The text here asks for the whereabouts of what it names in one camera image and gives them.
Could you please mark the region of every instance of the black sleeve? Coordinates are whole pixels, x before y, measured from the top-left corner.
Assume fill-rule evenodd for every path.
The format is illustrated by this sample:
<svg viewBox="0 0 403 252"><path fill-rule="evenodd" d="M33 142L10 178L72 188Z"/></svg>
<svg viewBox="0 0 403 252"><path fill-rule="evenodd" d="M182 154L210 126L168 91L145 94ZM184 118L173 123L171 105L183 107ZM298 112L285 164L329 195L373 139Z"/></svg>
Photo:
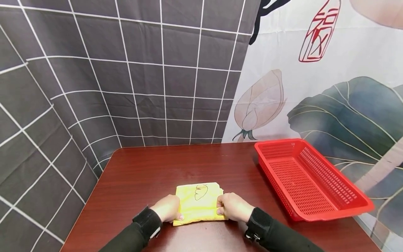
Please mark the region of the black sleeve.
<svg viewBox="0 0 403 252"><path fill-rule="evenodd" d="M133 222L108 242L100 252L140 252L146 245L139 224Z"/></svg>
<svg viewBox="0 0 403 252"><path fill-rule="evenodd" d="M158 214L146 207L133 218L133 223L125 227L100 252L140 252L150 238L158 234L161 226Z"/></svg>
<svg viewBox="0 0 403 252"><path fill-rule="evenodd" d="M259 219L263 226L269 227L258 241L265 249L270 252L324 252L306 237L273 219L267 213L261 212L262 216L256 219Z"/></svg>

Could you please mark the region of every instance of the red basket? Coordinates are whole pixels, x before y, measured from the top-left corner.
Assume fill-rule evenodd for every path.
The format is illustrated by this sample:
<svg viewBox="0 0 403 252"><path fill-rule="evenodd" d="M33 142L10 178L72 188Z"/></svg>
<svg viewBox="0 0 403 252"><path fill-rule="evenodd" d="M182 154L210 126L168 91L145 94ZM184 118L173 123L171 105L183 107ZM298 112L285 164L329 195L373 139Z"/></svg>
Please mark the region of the red basket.
<svg viewBox="0 0 403 252"><path fill-rule="evenodd" d="M302 139L255 144L259 163L295 221L328 221L369 212L372 201Z"/></svg>

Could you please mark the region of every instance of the fabric backdrop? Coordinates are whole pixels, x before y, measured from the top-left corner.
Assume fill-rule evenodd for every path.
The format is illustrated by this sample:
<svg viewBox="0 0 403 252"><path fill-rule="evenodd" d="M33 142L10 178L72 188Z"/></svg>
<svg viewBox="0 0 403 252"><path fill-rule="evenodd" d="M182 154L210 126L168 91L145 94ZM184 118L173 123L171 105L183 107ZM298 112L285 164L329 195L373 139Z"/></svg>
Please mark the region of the fabric backdrop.
<svg viewBox="0 0 403 252"><path fill-rule="evenodd" d="M218 143L258 0L0 0L0 250L58 251L120 147Z"/></svg>
<svg viewBox="0 0 403 252"><path fill-rule="evenodd" d="M263 0L258 16L223 142L304 138L372 199L357 221L374 242L402 251L403 1Z"/></svg>

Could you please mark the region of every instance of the brown table top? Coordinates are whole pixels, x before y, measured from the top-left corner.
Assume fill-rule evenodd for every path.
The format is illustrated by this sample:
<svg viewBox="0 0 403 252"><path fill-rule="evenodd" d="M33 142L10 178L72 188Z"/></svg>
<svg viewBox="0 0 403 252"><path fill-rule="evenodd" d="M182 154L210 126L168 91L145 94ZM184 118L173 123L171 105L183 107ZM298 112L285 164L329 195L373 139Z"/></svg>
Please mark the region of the brown table top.
<svg viewBox="0 0 403 252"><path fill-rule="evenodd" d="M253 206L311 239L325 251L379 251L353 218L292 222L262 175L253 143L123 148L98 181L61 251L98 251L147 204L176 186L217 182ZM246 225L233 221L165 223L144 251L264 251L243 238Z"/></svg>

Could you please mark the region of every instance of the finger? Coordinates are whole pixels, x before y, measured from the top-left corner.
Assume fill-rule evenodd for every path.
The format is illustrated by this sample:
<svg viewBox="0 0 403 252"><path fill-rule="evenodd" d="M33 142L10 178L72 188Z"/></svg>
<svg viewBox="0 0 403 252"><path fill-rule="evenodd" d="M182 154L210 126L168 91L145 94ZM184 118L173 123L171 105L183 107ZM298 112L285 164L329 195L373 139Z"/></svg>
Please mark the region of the finger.
<svg viewBox="0 0 403 252"><path fill-rule="evenodd" d="M222 206L223 197L224 197L223 194L218 196L218 198L217 198L217 206L216 207L221 207Z"/></svg>
<svg viewBox="0 0 403 252"><path fill-rule="evenodd" d="M217 209L217 214L218 215L224 215L224 208L223 207L218 208Z"/></svg>
<svg viewBox="0 0 403 252"><path fill-rule="evenodd" d="M183 217L183 214L181 214L180 212L178 212L177 214L176 214L176 218L175 218L176 220L179 220L179 221L183 221L184 220L184 217Z"/></svg>

